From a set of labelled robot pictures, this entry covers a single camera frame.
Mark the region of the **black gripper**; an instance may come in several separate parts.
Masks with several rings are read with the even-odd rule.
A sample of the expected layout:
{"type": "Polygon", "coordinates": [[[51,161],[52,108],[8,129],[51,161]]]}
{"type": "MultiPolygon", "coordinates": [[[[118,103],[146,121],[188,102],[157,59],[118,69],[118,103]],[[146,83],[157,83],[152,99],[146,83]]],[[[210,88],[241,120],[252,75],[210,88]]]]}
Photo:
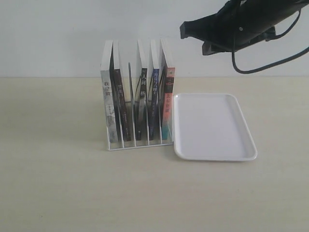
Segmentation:
{"type": "Polygon", "coordinates": [[[215,14],[183,22],[180,38],[203,41],[205,56],[239,51],[285,36],[294,24],[281,34],[276,33],[275,26],[301,9],[300,0],[229,0],[215,14]]]}

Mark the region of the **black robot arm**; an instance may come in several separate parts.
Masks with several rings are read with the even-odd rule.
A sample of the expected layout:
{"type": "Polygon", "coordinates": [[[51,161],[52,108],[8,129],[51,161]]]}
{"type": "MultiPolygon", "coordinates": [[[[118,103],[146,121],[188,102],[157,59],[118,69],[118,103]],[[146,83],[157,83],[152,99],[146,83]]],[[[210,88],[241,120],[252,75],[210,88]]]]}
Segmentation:
{"type": "Polygon", "coordinates": [[[229,0],[215,14],[180,26],[180,38],[203,41],[205,56],[238,51],[275,36],[275,25],[301,11],[307,0],[229,0]]]}

